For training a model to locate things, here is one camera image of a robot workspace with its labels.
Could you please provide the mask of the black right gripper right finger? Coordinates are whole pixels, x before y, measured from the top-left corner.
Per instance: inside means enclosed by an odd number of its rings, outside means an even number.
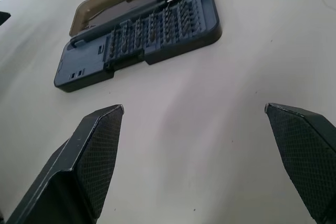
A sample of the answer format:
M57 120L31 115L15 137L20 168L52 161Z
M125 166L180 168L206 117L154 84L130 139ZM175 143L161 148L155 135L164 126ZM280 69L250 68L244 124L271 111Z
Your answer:
M323 115L268 103L283 166L316 223L335 223L335 126Z

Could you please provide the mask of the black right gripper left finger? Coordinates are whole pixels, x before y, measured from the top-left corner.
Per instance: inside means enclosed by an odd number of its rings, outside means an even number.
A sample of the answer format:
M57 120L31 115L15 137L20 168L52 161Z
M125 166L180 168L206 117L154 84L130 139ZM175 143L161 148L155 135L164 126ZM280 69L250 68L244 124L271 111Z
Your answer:
M113 175L124 107L86 115L56 149L7 223L96 223Z

